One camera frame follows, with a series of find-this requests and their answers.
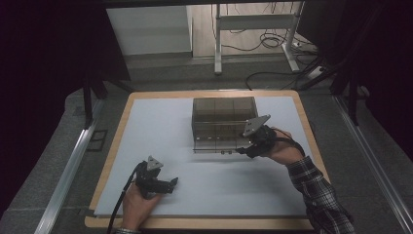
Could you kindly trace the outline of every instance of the white metal table frame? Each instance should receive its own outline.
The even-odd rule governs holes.
[[[297,30],[304,1],[300,2],[294,14],[281,15],[249,15],[249,16],[221,16],[220,4],[216,4],[216,28],[215,28],[215,74],[222,73],[222,30],[247,30],[247,29],[289,29],[286,42],[282,44],[282,50],[288,60],[292,72],[299,72],[300,68],[291,53],[292,40]]]

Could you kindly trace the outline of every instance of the triangular metal plate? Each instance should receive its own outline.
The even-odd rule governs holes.
[[[243,136],[248,137],[255,132],[271,118],[271,115],[263,115],[253,119],[246,120]]]
[[[155,169],[159,169],[163,166],[164,166],[164,164],[162,164],[161,162],[156,160],[154,157],[152,157],[152,155],[149,155],[148,165],[146,166],[146,171],[149,172],[149,171],[152,171],[152,170],[155,170]]]

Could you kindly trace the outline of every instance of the hand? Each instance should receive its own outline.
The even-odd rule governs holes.
[[[145,200],[140,194],[139,188],[133,182],[123,200],[124,218],[122,228],[137,230],[161,198],[161,194],[156,194],[151,200]]]
[[[274,127],[272,129],[276,132],[277,137],[291,138],[291,133],[289,132]],[[292,164],[304,158],[297,148],[284,141],[276,141],[276,145],[262,156],[271,158],[283,165]]]

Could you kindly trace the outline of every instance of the plaid sleeve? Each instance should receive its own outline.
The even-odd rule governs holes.
[[[334,188],[310,157],[287,168],[294,187],[303,194],[307,216],[318,233],[356,233],[353,218],[338,203]]]

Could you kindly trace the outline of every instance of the wooden floor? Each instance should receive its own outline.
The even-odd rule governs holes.
[[[297,7],[297,2],[222,4],[220,6],[220,11],[221,16],[289,14],[290,12],[293,13]],[[191,11],[193,17],[193,56],[195,58],[213,57],[215,48],[214,28],[216,5],[191,6]],[[282,53],[282,48],[281,46],[277,46],[278,42],[276,41],[267,41],[270,46],[277,46],[275,48],[266,48],[263,45],[257,47],[261,42],[260,36],[265,32],[273,33],[267,34],[267,37],[278,38],[280,40],[279,44],[281,43],[282,38],[286,35],[285,29],[246,30],[243,32],[239,32],[238,30],[221,31],[222,45],[243,49],[242,51],[223,46],[222,55],[231,56]],[[305,38],[298,34],[296,34],[296,38],[305,40]]]

